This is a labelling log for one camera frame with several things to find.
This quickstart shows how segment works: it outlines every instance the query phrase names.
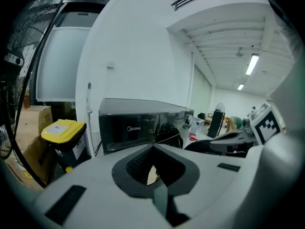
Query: fluorescent light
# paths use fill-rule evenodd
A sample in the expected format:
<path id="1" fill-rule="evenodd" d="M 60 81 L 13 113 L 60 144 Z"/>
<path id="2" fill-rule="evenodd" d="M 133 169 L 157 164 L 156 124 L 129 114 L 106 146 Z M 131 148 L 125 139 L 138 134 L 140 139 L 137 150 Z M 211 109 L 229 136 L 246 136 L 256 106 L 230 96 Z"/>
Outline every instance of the fluorescent light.
<path id="1" fill-rule="evenodd" d="M 242 90 L 243 87 L 244 87 L 244 84 L 240 84 L 238 87 L 238 90 Z"/>
<path id="2" fill-rule="evenodd" d="M 251 75 L 251 73 L 252 73 L 252 71 L 253 71 L 253 69 L 254 69 L 258 59 L 259 59 L 258 54 L 252 54 L 252 58 L 251 58 L 249 67 L 248 67 L 247 72 L 246 72 L 247 75 Z"/>

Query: white paper label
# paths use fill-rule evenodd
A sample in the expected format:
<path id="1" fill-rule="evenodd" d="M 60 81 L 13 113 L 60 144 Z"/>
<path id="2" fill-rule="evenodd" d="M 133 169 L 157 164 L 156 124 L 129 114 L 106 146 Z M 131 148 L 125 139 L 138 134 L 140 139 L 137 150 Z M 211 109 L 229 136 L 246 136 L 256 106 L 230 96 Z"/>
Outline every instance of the white paper label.
<path id="1" fill-rule="evenodd" d="M 46 132 L 55 134 L 55 135 L 60 135 L 63 133 L 66 129 L 68 129 L 67 126 L 64 125 L 51 125 L 46 129 Z"/>
<path id="2" fill-rule="evenodd" d="M 76 157 L 76 159 L 78 159 L 81 156 L 82 151 L 85 148 L 85 140 L 84 137 L 82 136 L 81 139 L 78 141 L 77 145 L 73 148 L 73 153 Z"/>

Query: cardboard box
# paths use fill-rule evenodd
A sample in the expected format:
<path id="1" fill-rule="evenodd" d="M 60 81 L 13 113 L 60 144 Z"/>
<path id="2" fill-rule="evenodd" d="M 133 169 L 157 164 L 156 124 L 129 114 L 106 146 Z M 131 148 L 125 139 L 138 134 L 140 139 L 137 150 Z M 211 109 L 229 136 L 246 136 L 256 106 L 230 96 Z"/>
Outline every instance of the cardboard box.
<path id="1" fill-rule="evenodd" d="M 55 154 L 40 135 L 28 145 L 23 156 L 35 174 L 47 185 L 53 171 Z M 27 170 L 17 161 L 16 157 L 8 158 L 6 164 L 23 185 L 36 190 L 43 190 Z"/>
<path id="2" fill-rule="evenodd" d="M 50 106 L 22 108 L 16 132 L 16 142 L 23 153 L 29 144 L 53 123 Z"/>

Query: plastic bin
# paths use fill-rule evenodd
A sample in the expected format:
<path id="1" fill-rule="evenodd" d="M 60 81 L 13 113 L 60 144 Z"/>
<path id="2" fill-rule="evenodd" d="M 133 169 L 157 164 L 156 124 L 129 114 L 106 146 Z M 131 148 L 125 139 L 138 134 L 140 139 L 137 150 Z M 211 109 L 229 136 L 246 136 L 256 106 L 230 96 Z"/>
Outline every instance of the plastic bin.
<path id="1" fill-rule="evenodd" d="M 55 150 L 64 170 L 90 159 L 83 137 L 85 130 L 83 122 L 58 120 L 42 131 L 41 137 Z"/>

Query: midea logo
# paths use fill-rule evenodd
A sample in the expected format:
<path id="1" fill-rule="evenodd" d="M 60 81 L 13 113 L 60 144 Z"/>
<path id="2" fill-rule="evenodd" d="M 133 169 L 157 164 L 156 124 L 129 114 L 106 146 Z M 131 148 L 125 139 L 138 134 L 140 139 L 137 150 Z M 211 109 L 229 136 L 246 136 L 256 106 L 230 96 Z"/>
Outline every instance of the midea logo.
<path id="1" fill-rule="evenodd" d="M 141 130 L 141 127 L 131 127 L 131 126 L 129 126 L 129 127 L 127 127 L 127 131 L 136 131 L 136 130 Z"/>

